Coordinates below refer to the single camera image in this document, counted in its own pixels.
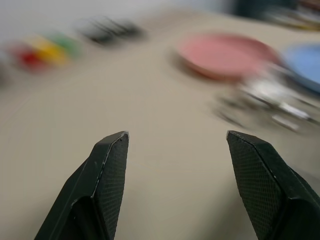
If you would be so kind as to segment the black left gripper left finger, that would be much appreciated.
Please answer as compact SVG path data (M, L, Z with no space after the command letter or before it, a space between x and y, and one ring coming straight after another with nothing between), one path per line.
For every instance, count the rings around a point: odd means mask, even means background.
M63 185L35 239L114 239L125 188L128 148L127 131L97 142Z

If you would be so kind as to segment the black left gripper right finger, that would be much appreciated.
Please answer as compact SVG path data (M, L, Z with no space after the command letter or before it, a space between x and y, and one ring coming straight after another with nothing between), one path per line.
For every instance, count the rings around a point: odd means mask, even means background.
M318 240L320 197L274 147L253 135L226 135L237 189L259 240Z

